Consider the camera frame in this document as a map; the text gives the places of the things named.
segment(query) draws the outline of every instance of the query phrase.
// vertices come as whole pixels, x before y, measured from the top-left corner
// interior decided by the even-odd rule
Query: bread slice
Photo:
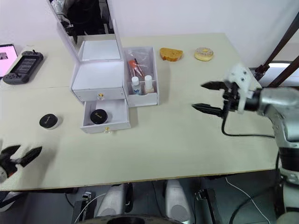
[[[176,62],[183,55],[182,50],[175,50],[170,48],[161,48],[160,56],[163,60],[167,60],[170,62]]]

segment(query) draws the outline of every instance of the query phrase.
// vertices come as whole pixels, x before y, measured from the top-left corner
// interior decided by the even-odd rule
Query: white drawer organizer
[[[81,129],[85,133],[130,128],[129,107],[159,104],[155,51],[152,47],[122,48],[109,2],[116,40],[85,40],[78,51],[61,23],[57,23],[58,33],[75,60],[70,90],[84,105]],[[146,95],[133,95],[132,93],[128,60],[134,59],[135,52],[147,55],[147,67],[142,70],[145,75],[152,76],[154,93]],[[90,114],[96,109],[103,109],[107,112],[108,119],[104,124],[96,125],[90,120]]]

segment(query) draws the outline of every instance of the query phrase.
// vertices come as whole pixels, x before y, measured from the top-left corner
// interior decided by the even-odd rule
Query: white wall
[[[249,67],[267,59],[299,9],[298,0],[111,1],[121,36],[224,32]],[[45,0],[0,0],[3,17],[0,43],[21,49],[31,40],[57,38]]]

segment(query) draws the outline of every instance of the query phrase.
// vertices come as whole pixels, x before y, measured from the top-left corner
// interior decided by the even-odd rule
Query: black cable
[[[228,101],[227,107],[223,109],[223,122],[221,125],[221,131],[224,135],[226,136],[238,136],[238,137],[266,137],[266,138],[275,138],[273,135],[267,135],[267,134],[228,134],[225,132],[224,127],[225,127],[225,122],[228,117],[228,112],[231,106],[231,102]]]
[[[194,224],[196,224],[196,210],[195,210],[196,194],[194,196],[193,212],[194,212]]]
[[[66,198],[67,202],[70,204],[70,206],[72,208],[74,208],[74,205],[70,202],[69,198],[67,197],[67,194],[65,193],[64,195],[65,195],[65,198]]]
[[[157,207],[158,207],[160,216],[161,216],[161,217],[164,217],[164,216],[162,215],[162,212],[161,212],[161,209],[160,209],[160,206],[159,206],[159,203],[158,203],[157,194],[156,194],[156,189],[155,189],[155,186],[154,186],[153,181],[151,181],[151,184],[153,185],[153,189],[154,189],[154,192],[155,192],[155,199],[156,199],[156,203],[157,203]]]
[[[234,218],[236,216],[236,214],[238,213],[238,211],[245,205],[247,204],[249,201],[251,201],[253,198],[258,197],[266,192],[268,192],[271,189],[274,189],[279,185],[280,183],[280,178],[279,178],[279,169],[278,169],[278,163],[279,163],[279,152],[277,154],[276,157],[276,162],[275,162],[275,183],[273,186],[270,186],[268,188],[265,188],[264,190],[257,192],[256,194],[254,194],[253,196],[251,196],[250,198],[246,199],[244,202],[242,202],[233,212],[232,216],[230,217],[229,220],[229,224],[233,224],[234,222]]]

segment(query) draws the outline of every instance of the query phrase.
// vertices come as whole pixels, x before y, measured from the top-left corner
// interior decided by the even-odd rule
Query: white table
[[[224,34],[123,38],[126,46],[154,46],[161,105],[131,108],[132,128],[112,134],[86,134],[80,130],[83,106],[69,91],[73,62],[60,41],[37,42],[45,55],[36,77],[28,84],[0,82],[0,140],[2,148],[22,147],[21,156],[34,146],[42,153],[0,185],[0,190],[48,189],[186,176],[217,175],[273,169],[274,140],[227,137],[222,120],[194,110],[193,103],[222,106],[222,92],[200,85],[222,80],[240,58]],[[215,57],[201,62],[193,57],[199,46]],[[181,49],[175,63],[163,61],[161,47]],[[42,129],[39,119],[54,113],[63,123]],[[253,112],[230,113],[230,133],[272,134],[271,122]]]

